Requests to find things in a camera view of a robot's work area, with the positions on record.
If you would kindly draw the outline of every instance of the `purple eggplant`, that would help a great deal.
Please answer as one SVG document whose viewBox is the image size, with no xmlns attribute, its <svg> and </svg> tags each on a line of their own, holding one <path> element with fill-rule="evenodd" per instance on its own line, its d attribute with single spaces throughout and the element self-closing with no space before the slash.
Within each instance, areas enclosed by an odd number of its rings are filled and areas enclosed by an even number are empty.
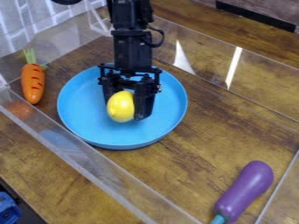
<svg viewBox="0 0 299 224">
<path fill-rule="evenodd" d="M 262 161 L 253 161 L 243 168 L 230 189 L 219 198 L 210 224 L 231 224 L 246 211 L 251 202 L 267 191 L 274 183 L 274 171 Z"/>
</svg>

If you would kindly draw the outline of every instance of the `blue bowl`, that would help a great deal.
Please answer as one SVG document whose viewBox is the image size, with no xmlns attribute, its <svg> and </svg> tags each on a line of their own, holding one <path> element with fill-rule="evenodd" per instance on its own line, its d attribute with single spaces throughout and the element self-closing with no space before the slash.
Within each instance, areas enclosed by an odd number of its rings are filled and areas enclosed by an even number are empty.
<svg viewBox="0 0 299 224">
<path fill-rule="evenodd" d="M 163 92 L 155 96 L 152 115 L 139 122 L 115 122 L 107 113 L 99 68 L 84 70 L 60 91 L 58 110 L 64 125 L 87 143 L 110 150 L 132 150 L 155 143 L 174 130 L 189 106 L 183 85 L 166 71 L 160 83 Z"/>
</svg>

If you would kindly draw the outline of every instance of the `carrot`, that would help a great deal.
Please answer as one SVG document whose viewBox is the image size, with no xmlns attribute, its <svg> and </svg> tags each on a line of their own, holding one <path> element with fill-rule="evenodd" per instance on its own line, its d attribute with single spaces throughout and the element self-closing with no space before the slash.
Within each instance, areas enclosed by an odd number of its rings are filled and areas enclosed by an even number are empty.
<svg viewBox="0 0 299 224">
<path fill-rule="evenodd" d="M 27 60 L 22 71 L 23 96 L 31 104 L 36 104 L 43 98 L 46 66 L 36 64 L 34 49 L 23 52 Z"/>
</svg>

